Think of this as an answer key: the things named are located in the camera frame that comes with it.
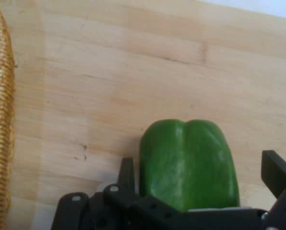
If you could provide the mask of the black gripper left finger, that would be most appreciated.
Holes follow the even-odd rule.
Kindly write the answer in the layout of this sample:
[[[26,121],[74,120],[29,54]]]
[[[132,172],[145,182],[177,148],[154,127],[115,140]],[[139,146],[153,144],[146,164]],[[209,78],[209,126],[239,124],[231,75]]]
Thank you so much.
[[[122,159],[116,183],[89,197],[76,192],[58,203],[53,230],[187,230],[185,216],[135,192],[132,158]]]

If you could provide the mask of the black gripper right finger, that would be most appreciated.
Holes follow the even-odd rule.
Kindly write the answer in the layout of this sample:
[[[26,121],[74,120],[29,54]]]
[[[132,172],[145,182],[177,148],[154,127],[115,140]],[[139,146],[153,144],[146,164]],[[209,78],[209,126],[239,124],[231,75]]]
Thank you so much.
[[[262,152],[261,178],[276,198],[264,218],[264,227],[286,230],[286,161],[274,150]]]

